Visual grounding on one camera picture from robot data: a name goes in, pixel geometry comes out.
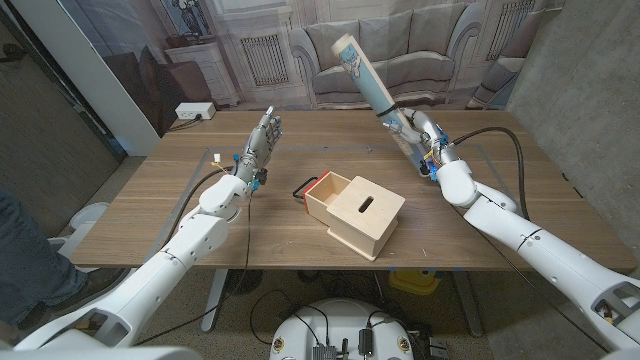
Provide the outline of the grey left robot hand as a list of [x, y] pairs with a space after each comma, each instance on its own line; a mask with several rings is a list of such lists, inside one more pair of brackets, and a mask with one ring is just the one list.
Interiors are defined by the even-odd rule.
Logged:
[[268, 164], [281, 136], [281, 118], [274, 115], [274, 107], [270, 106], [245, 143], [233, 175], [245, 182], [253, 180]]

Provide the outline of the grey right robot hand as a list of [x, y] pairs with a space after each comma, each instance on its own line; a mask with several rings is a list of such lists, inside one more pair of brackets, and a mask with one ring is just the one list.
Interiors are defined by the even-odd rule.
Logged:
[[436, 166], [459, 160], [454, 147], [449, 144], [448, 136], [436, 121], [424, 112], [398, 108], [383, 115], [379, 120], [418, 172], [428, 154], [431, 154]]

